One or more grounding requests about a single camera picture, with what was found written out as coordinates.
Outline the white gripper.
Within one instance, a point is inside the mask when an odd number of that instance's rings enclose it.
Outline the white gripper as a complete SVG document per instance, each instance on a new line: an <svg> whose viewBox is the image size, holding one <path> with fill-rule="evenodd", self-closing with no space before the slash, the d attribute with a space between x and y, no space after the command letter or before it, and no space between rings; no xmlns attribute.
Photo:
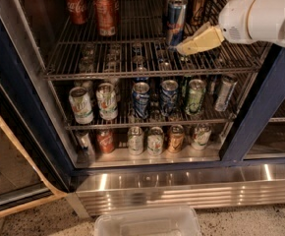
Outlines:
<svg viewBox="0 0 285 236"><path fill-rule="evenodd" d="M219 14L219 26L213 26L210 22L203 24L176 46L181 55L193 55L219 47L224 37L231 43L254 43L248 30L248 18L256 0L226 1Z"/></svg>

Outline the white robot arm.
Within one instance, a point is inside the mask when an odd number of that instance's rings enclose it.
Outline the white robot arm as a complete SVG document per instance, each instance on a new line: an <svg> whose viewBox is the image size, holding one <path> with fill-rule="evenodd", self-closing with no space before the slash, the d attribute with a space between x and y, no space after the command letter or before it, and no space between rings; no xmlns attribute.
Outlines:
<svg viewBox="0 0 285 236"><path fill-rule="evenodd" d="M218 24L203 24L176 47L182 55L211 50L227 40L252 44L265 41L285 47L285 0L227 0Z"/></svg>

